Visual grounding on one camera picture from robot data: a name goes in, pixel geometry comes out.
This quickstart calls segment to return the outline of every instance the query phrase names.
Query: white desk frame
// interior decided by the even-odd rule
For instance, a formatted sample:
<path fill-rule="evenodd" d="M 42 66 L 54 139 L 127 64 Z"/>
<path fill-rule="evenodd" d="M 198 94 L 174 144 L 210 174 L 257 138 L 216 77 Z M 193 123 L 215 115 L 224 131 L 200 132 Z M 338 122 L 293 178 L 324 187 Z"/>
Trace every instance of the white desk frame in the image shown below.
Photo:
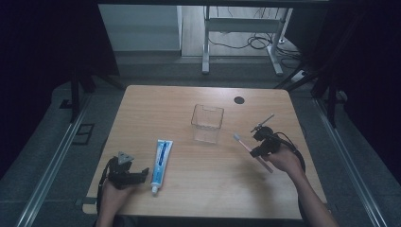
<path fill-rule="evenodd" d="M 271 63 L 277 76 L 283 76 L 283 70 L 275 55 L 277 45 L 280 41 L 284 25 L 286 23 L 288 9 L 285 9 L 279 20 L 277 19 L 250 19 L 250 18 L 210 18 L 210 7 L 206 7 L 204 18 L 204 44 L 201 71 L 209 73 L 209 32 L 256 32 L 275 33 L 273 43 L 267 47 Z"/>

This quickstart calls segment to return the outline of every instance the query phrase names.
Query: toothbrush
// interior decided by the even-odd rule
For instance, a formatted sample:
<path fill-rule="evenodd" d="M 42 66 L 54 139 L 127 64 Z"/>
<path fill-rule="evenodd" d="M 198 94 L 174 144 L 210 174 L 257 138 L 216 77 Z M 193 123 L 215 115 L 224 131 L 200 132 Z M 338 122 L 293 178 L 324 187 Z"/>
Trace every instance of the toothbrush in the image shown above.
<path fill-rule="evenodd" d="M 239 135 L 238 135 L 237 133 L 234 133 L 234 139 L 235 139 L 236 141 L 238 141 L 248 152 L 251 152 L 251 151 L 252 151 L 248 146 L 246 146 L 246 145 L 241 141 L 241 139 L 240 139 L 240 137 L 239 137 Z M 265 169 L 267 169 L 270 173 L 273 172 L 273 170 L 270 168 L 270 166 L 268 166 L 268 164 L 267 164 L 265 161 L 263 161 L 263 160 L 260 158 L 260 156 L 255 157 L 255 159 L 256 159 Z"/>

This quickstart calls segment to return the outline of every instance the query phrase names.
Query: metal desk leg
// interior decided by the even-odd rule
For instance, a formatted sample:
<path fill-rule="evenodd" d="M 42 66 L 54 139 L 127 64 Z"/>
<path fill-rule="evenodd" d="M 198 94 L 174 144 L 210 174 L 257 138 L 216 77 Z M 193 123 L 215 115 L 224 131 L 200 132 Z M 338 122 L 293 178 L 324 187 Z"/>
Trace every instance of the metal desk leg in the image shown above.
<path fill-rule="evenodd" d="M 203 44 L 203 56 L 201 61 L 201 72 L 203 74 L 209 74 L 209 9 L 206 7 L 206 18 L 204 19 L 204 44 Z"/>
<path fill-rule="evenodd" d="M 271 46 L 268 46 L 268 53 L 271 63 L 273 64 L 276 75 L 279 77 L 283 76 L 284 73 L 283 69 L 281 68 L 280 62 L 277 60 L 275 52 L 277 49 L 278 42 L 280 41 L 281 33 L 283 32 L 284 29 L 284 25 L 286 24 L 287 15 L 288 15 L 288 9 L 284 11 L 284 14 L 280 18 L 280 23 L 277 27 L 277 31 L 275 32 L 273 43 L 271 44 Z"/>

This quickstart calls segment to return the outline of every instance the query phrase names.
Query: transparent container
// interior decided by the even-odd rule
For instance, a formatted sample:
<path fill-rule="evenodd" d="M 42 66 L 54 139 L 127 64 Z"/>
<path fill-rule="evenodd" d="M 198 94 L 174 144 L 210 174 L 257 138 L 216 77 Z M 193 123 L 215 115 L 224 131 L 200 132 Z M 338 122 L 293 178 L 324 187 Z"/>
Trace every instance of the transparent container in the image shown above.
<path fill-rule="evenodd" d="M 197 104 L 191 121 L 194 140 L 216 144 L 223 115 L 222 108 Z"/>

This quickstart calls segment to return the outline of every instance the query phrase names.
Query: person's right hand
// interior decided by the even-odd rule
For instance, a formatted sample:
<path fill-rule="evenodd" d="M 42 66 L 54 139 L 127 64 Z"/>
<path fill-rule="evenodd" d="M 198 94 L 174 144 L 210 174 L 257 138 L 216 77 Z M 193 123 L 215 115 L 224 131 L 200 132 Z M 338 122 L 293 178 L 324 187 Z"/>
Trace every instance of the person's right hand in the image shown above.
<path fill-rule="evenodd" d="M 262 156 L 263 160 L 270 161 L 276 168 L 285 171 L 289 177 L 303 173 L 298 157 L 286 145 L 281 145 L 279 151 Z"/>

